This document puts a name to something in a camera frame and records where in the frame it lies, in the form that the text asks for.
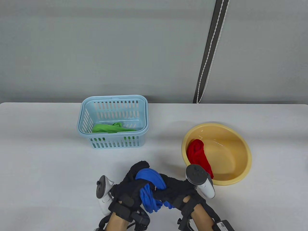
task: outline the forearm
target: forearm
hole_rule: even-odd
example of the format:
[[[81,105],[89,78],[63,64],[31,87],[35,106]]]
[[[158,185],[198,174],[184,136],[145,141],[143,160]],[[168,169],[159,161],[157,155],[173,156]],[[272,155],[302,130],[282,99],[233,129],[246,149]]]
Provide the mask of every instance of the forearm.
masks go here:
[[[128,221],[118,217],[115,213],[112,213],[106,231],[125,231],[127,226]]]
[[[198,231],[213,231],[212,226],[214,225],[214,221],[207,214],[202,205],[196,205],[191,216],[198,228]]]

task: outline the red cloth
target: red cloth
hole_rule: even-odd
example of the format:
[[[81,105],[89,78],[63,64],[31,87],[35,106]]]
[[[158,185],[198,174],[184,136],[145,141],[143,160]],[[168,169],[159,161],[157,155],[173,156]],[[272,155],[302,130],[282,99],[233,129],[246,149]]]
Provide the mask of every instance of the red cloth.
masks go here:
[[[214,178],[212,168],[208,162],[208,159],[205,156],[204,149],[203,149],[203,142],[201,140],[194,140],[187,148],[187,157],[191,164],[198,164],[207,171],[211,178]]]

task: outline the label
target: label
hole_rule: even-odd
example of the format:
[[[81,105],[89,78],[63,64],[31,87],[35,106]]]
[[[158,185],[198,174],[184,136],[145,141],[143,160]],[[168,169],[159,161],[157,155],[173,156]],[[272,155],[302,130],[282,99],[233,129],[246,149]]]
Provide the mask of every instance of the label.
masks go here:
[[[226,226],[224,225],[224,223],[222,222],[219,222],[216,224],[218,226],[218,228],[221,230],[221,231],[229,231]]]

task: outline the blue cloth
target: blue cloth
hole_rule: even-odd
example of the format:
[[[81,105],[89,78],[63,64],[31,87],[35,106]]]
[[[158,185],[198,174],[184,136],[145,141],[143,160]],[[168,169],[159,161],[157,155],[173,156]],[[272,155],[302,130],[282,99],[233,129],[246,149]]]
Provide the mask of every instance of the blue cloth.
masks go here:
[[[161,178],[159,173],[150,168],[144,168],[140,170],[136,175],[136,180],[137,179],[148,180],[152,182],[156,186],[157,189],[160,189],[160,190],[164,190],[167,188],[163,178]],[[140,198],[142,200],[142,204],[145,210],[149,213],[152,213],[153,211],[157,212],[162,207],[162,205],[168,207],[169,209],[174,208],[167,201],[161,202],[159,200],[155,200],[153,198],[153,192],[149,184],[147,184],[145,187],[143,187],[140,190]]]

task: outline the gray wall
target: gray wall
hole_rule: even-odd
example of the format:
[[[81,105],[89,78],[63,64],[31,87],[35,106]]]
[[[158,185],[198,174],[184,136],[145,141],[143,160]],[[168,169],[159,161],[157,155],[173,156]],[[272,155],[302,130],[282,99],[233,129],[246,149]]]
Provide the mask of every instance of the gray wall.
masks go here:
[[[192,102],[214,0],[0,0],[0,102]],[[308,102],[308,2],[231,0],[202,102]]]
[[[0,0],[2,101],[193,100],[215,0]]]
[[[308,1],[230,0],[202,102],[308,103]]]

